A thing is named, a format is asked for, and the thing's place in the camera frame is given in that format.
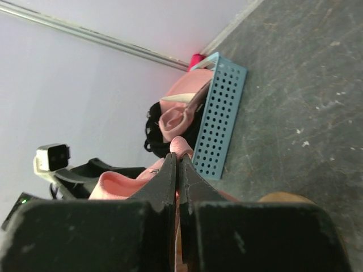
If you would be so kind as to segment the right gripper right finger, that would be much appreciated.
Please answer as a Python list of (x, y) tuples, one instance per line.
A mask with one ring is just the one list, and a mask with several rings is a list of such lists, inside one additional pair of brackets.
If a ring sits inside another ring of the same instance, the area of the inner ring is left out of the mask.
[(351, 271), (330, 216), (303, 202), (233, 202), (179, 163), (180, 233), (189, 271)]

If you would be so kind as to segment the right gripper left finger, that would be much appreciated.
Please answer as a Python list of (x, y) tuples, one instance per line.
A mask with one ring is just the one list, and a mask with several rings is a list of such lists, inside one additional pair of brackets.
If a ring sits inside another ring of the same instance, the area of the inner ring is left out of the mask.
[(33, 200), (11, 218), (2, 271), (173, 271), (176, 156), (126, 200)]

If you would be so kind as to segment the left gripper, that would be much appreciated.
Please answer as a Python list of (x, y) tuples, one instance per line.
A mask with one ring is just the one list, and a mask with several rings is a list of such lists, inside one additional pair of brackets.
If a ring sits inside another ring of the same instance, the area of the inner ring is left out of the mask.
[(135, 179), (145, 169), (145, 167), (114, 167), (98, 158), (93, 158), (86, 164), (54, 171), (55, 180), (50, 185), (50, 194), (53, 199), (58, 198), (58, 193), (62, 195), (61, 199), (88, 199), (104, 172), (116, 172)]

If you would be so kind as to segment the pink cap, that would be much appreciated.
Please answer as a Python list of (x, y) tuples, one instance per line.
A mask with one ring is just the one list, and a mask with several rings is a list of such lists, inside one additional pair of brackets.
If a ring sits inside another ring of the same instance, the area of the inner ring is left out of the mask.
[(198, 107), (209, 91), (213, 72), (196, 69), (183, 75), (159, 101), (158, 121), (164, 142), (181, 136), (192, 124)]
[[(177, 159), (182, 158), (184, 155), (188, 155), (190, 158), (193, 155), (193, 149), (187, 144), (187, 141), (182, 137), (176, 137), (171, 142), (171, 147), (167, 147), (166, 154), (174, 152)], [(114, 171), (106, 171), (100, 175), (98, 182), (93, 189), (89, 199), (101, 199), (101, 200), (126, 200), (131, 199), (136, 193), (140, 193), (141, 189), (146, 189), (146, 185), (150, 183), (150, 180), (157, 176), (162, 166), (166, 166), (165, 158), (161, 158), (156, 161), (152, 166), (141, 172), (136, 178), (132, 179), (127, 177), (126, 174), (117, 173)], [(224, 198), (236, 202), (237, 200), (232, 196), (226, 194), (223, 191), (217, 191)], [(176, 204), (176, 211), (172, 211), (171, 215), (176, 216), (175, 223), (172, 223), (171, 227), (171, 248), (168, 245), (167, 257), (171, 257), (171, 271), (187, 271), (187, 264), (182, 262), (182, 245), (181, 245), (181, 230), (180, 230), (180, 216), (179, 208)], [(121, 268), (126, 268), (126, 264), (121, 264), (121, 253), (116, 253), (116, 250), (111, 250), (110, 253), (106, 253), (105, 257), (97, 257), (101, 264), (100, 268), (96, 268), (95, 271), (121, 271)], [(111, 261), (116, 261), (116, 268), (111, 268)], [(237, 260), (225, 260), (221, 262), (221, 267), (217, 271), (238, 271)]]

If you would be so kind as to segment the black and tan hat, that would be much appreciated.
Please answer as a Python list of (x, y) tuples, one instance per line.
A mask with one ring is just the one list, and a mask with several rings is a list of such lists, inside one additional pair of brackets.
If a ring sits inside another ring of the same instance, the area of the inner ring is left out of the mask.
[[(204, 114), (205, 102), (202, 102), (197, 108), (193, 122), (187, 130), (181, 135), (188, 144), (194, 148), (197, 141), (197, 136), (200, 130), (201, 118)], [(147, 152), (153, 153), (158, 158), (165, 158), (170, 151), (170, 143), (164, 142), (161, 130), (158, 125), (161, 116), (161, 106), (157, 102), (152, 105), (147, 113), (147, 122), (145, 125), (146, 140), (144, 149)]]

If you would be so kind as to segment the blue perforated plastic basket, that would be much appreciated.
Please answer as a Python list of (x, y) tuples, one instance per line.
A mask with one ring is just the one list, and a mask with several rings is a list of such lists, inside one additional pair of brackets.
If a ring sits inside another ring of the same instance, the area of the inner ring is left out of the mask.
[(247, 69), (218, 52), (192, 69), (213, 72), (192, 163), (204, 179), (219, 180), (243, 95)]

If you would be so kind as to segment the magenta cloth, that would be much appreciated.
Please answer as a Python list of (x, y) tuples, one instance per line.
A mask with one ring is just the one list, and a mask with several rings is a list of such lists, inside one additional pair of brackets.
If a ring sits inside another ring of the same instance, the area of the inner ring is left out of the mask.
[(189, 66), (188, 66), (188, 68), (187, 68), (187, 71), (189, 72), (189, 71), (191, 71), (192, 70), (192, 68), (195, 66), (195, 65), (197, 65), (198, 63), (200, 63), (202, 60), (204, 60), (205, 59), (205, 56), (204, 55), (202, 55), (202, 54), (199, 54), (199, 53), (197, 53), (197, 54), (194, 54), (192, 57), (191, 57), (191, 59), (190, 59), (190, 62), (189, 62)]

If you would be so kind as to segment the left corner aluminium post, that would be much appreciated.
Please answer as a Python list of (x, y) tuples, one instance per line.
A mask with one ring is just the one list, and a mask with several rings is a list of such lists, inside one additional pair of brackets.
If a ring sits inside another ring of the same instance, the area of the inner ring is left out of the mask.
[(42, 14), (37, 11), (18, 6), (9, 1), (1, 1), (1, 13), (23, 19), (28, 22), (36, 23), (51, 29), (67, 33), (74, 37), (86, 40), (95, 44), (106, 46), (118, 50), (120, 52), (130, 54), (131, 56), (139, 57), (144, 60), (152, 61), (168, 67), (172, 67), (181, 71), (186, 71), (188, 64), (173, 57), (168, 57), (152, 50), (130, 44), (128, 42), (107, 36), (105, 34), (68, 23), (57, 19), (50, 15)]

